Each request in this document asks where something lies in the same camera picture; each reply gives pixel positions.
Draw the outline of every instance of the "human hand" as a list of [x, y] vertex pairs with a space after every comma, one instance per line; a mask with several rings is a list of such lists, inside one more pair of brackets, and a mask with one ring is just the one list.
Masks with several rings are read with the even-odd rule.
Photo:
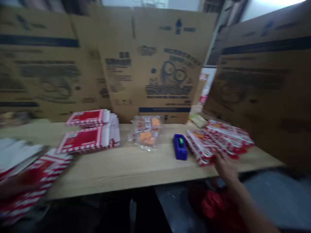
[[228, 155], [221, 150], [215, 154], [215, 168], [228, 186], [239, 182], [236, 166], [230, 161]]

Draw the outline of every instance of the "table surface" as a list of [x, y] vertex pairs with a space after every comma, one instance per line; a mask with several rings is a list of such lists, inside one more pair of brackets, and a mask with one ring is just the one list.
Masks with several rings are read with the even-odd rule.
[[[87, 194], [110, 192], [157, 184], [174, 183], [217, 176], [213, 166], [200, 167], [188, 155], [187, 161], [176, 160], [172, 139], [197, 129], [188, 122], [165, 124], [155, 151], [149, 152], [127, 142], [130, 124], [120, 124], [121, 145], [87, 155], [78, 155], [47, 192], [47, 199], [59, 199]], [[66, 132], [78, 127], [65, 127], [64, 122], [50, 123], [36, 119], [30, 124], [0, 130], [0, 138], [24, 139], [36, 144], [57, 147]], [[239, 172], [282, 166], [283, 163], [254, 147], [234, 161]]]

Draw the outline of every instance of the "red and white box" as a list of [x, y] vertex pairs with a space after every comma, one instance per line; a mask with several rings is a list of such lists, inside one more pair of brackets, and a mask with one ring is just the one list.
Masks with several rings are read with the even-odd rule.
[[240, 148], [248, 149], [254, 146], [253, 140], [245, 130], [223, 122], [209, 120], [205, 126], [205, 133], [221, 135]]
[[0, 183], [24, 170], [38, 158], [38, 153], [44, 149], [43, 145], [32, 146], [24, 140], [10, 140], [9, 144], [6, 144], [9, 139], [0, 142], [3, 145], [0, 157]]
[[209, 133], [207, 136], [209, 136], [209, 138], [232, 159], [238, 159], [238, 155], [247, 152], [247, 150], [242, 147], [241, 144], [235, 143], [231, 139], [224, 137], [222, 134]]
[[60, 145], [57, 147], [56, 154], [89, 152], [109, 148], [110, 127], [104, 126], [96, 128], [81, 129], [66, 133]]
[[98, 149], [96, 148], [92, 150], [82, 149], [77, 151], [79, 154], [93, 153], [99, 150], [113, 148], [120, 145], [120, 128], [119, 128], [119, 119], [117, 118], [117, 115], [111, 114], [109, 123], [104, 125], [103, 127], [109, 128], [109, 145], [104, 148]]
[[66, 121], [66, 126], [85, 126], [108, 123], [110, 111], [107, 109], [97, 109], [84, 112], [74, 112]]
[[12, 225], [29, 212], [31, 207], [40, 200], [63, 170], [71, 163], [73, 159], [71, 155], [56, 155], [55, 151], [56, 149], [50, 149], [24, 171], [27, 173], [27, 179], [23, 179], [23, 184], [38, 183], [40, 184], [39, 188], [22, 192], [0, 202], [2, 225]]
[[206, 159], [212, 159], [219, 147], [201, 130], [187, 130], [192, 146]]
[[186, 144], [189, 146], [190, 150], [192, 151], [194, 157], [198, 161], [200, 166], [206, 166], [206, 165], [212, 165], [213, 162], [210, 161], [210, 159], [206, 159], [200, 154], [200, 152], [197, 150], [198, 147], [195, 146], [195, 143], [193, 142], [192, 138], [189, 134], [185, 136]]

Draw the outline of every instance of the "blue stripe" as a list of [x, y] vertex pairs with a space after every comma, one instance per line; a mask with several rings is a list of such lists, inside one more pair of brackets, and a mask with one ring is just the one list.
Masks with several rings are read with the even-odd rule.
[[139, 108], [139, 112], [190, 112], [191, 108]]
[[311, 37], [275, 40], [225, 48], [223, 55], [311, 49]]
[[0, 107], [39, 107], [36, 102], [0, 102]]
[[16, 35], [0, 35], [0, 44], [74, 48], [79, 47], [79, 41], [76, 39]]

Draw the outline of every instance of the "plastic bag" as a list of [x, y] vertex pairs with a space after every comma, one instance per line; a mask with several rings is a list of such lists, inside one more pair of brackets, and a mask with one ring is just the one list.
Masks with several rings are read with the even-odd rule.
[[161, 116], [134, 116], [128, 141], [133, 141], [142, 149], [151, 151], [157, 146], [162, 127]]

